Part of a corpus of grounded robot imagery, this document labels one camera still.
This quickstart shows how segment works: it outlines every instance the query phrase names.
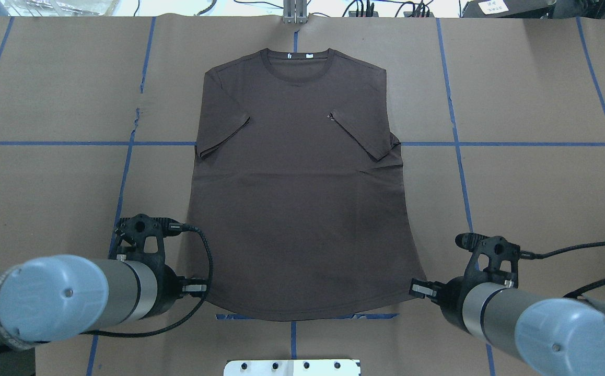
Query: t-shirt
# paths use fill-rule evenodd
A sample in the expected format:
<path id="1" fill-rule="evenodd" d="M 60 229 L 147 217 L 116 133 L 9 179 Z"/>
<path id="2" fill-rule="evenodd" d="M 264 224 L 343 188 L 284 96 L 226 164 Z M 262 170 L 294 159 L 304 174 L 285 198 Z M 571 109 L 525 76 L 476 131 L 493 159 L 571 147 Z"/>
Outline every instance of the t-shirt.
<path id="1" fill-rule="evenodd" d="M 266 49 L 214 67 L 195 151 L 188 220 L 214 255 L 209 302 L 255 319 L 323 319 L 408 300 L 411 279 L 425 278 L 384 69 L 332 49 Z"/>

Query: light blue plastic cover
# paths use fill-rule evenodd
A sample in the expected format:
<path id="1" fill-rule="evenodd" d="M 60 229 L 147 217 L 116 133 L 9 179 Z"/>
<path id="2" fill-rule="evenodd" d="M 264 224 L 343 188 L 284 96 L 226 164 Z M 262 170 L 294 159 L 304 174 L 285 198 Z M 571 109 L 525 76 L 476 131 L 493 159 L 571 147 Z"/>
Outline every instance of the light blue plastic cover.
<path id="1" fill-rule="evenodd" d="M 29 342 L 71 338 L 95 323 L 107 296 L 107 279 L 93 262 L 76 255 L 40 257 L 6 277 L 0 321 Z"/>
<path id="2" fill-rule="evenodd" d="M 523 360 L 544 376 L 605 376 L 605 314 L 572 299 L 547 299 L 517 321 Z"/>

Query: shirt sleeve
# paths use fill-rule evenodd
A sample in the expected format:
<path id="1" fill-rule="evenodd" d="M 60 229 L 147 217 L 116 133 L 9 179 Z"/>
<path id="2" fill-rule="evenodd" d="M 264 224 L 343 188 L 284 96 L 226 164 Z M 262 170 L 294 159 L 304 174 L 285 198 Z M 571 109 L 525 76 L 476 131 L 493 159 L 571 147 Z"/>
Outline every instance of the shirt sleeve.
<path id="1" fill-rule="evenodd" d="M 249 114 L 221 85 L 214 69 L 205 73 L 200 124 L 195 143 L 198 157 L 205 157 L 235 135 L 249 121 Z"/>
<path id="2" fill-rule="evenodd" d="M 360 98 L 351 98 L 332 110 L 331 116 L 374 159 L 382 159 L 398 143 L 391 136 L 386 108 L 386 70 L 378 69 L 366 86 L 360 90 Z"/>

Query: white plate with holes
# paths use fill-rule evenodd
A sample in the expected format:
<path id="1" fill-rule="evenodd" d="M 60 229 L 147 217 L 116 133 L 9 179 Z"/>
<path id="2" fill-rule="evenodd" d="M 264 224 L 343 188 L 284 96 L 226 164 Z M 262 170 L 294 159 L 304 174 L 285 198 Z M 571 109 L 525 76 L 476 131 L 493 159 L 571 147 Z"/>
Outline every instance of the white plate with holes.
<path id="1" fill-rule="evenodd" d="M 230 361 L 224 376 L 360 376 L 354 359 Z"/>

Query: fabric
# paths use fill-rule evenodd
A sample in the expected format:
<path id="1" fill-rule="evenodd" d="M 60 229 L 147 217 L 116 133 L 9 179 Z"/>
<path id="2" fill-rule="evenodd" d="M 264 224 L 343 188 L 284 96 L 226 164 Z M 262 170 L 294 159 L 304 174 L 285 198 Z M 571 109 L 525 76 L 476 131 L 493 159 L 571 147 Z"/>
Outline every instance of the fabric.
<path id="1" fill-rule="evenodd" d="M 402 166 L 384 69 L 331 49 L 262 50 L 210 69 L 188 217 L 214 254 L 208 301 L 298 321 L 410 299 L 425 275 Z"/>

